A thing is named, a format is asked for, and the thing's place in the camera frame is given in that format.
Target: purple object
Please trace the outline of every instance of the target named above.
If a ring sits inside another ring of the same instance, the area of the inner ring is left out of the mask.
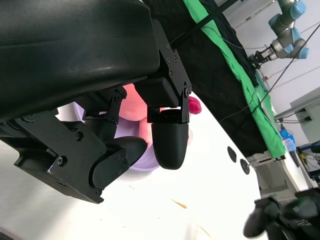
[[[82,121],[82,116],[84,110],[75,102],[73,103],[75,114],[79,121]],[[124,118],[119,117],[119,123],[116,128],[114,138],[120,138],[125,136],[135,136],[139,137],[139,122],[138,121],[129,121]],[[154,146],[149,147],[142,157],[131,167],[133,170],[137,171],[152,171],[159,167],[157,162]]]

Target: white wall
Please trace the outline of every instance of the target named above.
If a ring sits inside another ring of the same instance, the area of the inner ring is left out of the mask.
[[[243,8],[236,9],[232,13],[225,13],[226,17],[230,21],[230,24],[235,28],[239,23],[252,15],[257,11],[257,4],[251,4],[252,2],[266,2],[264,0],[247,0],[246,10]],[[300,32],[304,31],[308,27],[314,25],[320,21],[320,1],[319,0],[304,0],[303,1],[307,6],[306,13],[296,21],[296,27]],[[271,19],[275,14],[280,13],[280,7],[277,2],[271,4],[269,7],[264,9],[254,18],[250,19],[246,23],[239,26],[237,31],[237,36],[246,48],[255,48],[263,47],[264,44],[270,45],[272,40],[276,38],[276,35],[271,30],[268,25],[269,19]],[[313,27],[304,33],[301,34],[302,38],[305,40],[309,37],[312,31],[316,28]],[[292,66],[287,70],[283,75],[281,80],[277,83],[277,86],[283,84],[294,77],[297,77],[307,71],[310,71],[318,66],[320,66],[320,30],[316,32],[311,40],[308,42],[308,47],[310,48],[310,53],[308,59],[299,60],[292,64]],[[256,50],[247,49],[246,52],[248,55],[253,54]],[[290,62],[290,59],[278,59],[276,61],[271,61],[265,63],[261,70],[265,76],[271,76],[273,73],[280,71],[285,68]],[[281,113],[289,109],[290,103],[294,100],[300,98],[301,96],[309,93],[315,88],[320,87],[320,68],[308,73],[302,77],[299,77],[285,85],[276,87],[271,93],[272,104],[277,111]],[[269,81],[268,84],[272,86],[275,81],[280,76],[279,74],[274,75]],[[294,132],[294,136],[297,142],[297,145],[303,145],[308,143],[308,140],[303,133],[299,124],[287,124],[285,126],[288,130]]]

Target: pink stuffed toy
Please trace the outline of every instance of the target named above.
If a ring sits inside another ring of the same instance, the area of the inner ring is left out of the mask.
[[[139,121],[139,137],[148,143],[148,148],[152,145],[151,123],[147,122],[147,105],[137,93],[133,84],[123,86],[126,90],[127,97],[122,100],[119,116],[129,121]],[[200,102],[190,96],[189,111],[191,114],[199,114],[201,112]],[[192,139],[192,132],[189,129],[188,145]]]

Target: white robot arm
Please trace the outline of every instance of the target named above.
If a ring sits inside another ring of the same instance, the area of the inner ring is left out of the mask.
[[[279,13],[269,20],[271,29],[277,39],[264,51],[257,51],[249,59],[256,68],[268,61],[276,59],[306,59],[309,48],[305,45],[305,40],[295,27],[295,21],[306,11],[306,5],[297,0],[278,0],[282,13]]]

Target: green cloth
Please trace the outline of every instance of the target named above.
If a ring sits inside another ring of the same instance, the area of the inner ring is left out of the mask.
[[[199,0],[183,0],[183,2],[189,10],[191,17],[196,23],[200,22],[208,15],[206,9],[200,3]],[[242,84],[243,94],[246,99],[246,102],[248,104],[250,103],[249,108],[251,111],[253,111],[259,104],[259,97],[257,94],[259,91],[255,89],[247,73],[245,72],[243,67],[238,63],[234,54],[232,53],[228,45],[225,43],[225,41],[222,39],[215,21],[211,20],[201,30],[211,39],[211,41],[214,44],[216,44],[220,48],[234,76]],[[266,103],[266,106],[269,106],[268,108],[271,110],[270,96],[266,97],[266,99],[263,102]],[[270,155],[273,158],[278,158],[284,155],[286,150],[283,145],[282,139],[278,134],[278,130],[274,128],[273,124],[265,115],[261,107],[258,107],[258,109],[253,113],[253,118],[261,132],[261,135],[268,148]]]
[[[255,72],[255,75],[256,75],[256,78],[258,79],[258,83],[259,83],[259,86],[256,88],[256,91],[258,92],[260,98],[263,98],[265,95],[267,95],[267,90],[265,90],[263,88],[263,86],[262,86],[263,80],[257,71]],[[275,120],[274,112],[272,111],[271,97],[269,95],[267,95],[265,97],[265,99],[263,100],[263,103],[265,105],[266,110],[268,111],[267,113],[268,113],[269,120],[271,118],[273,126],[276,126],[277,123]]]

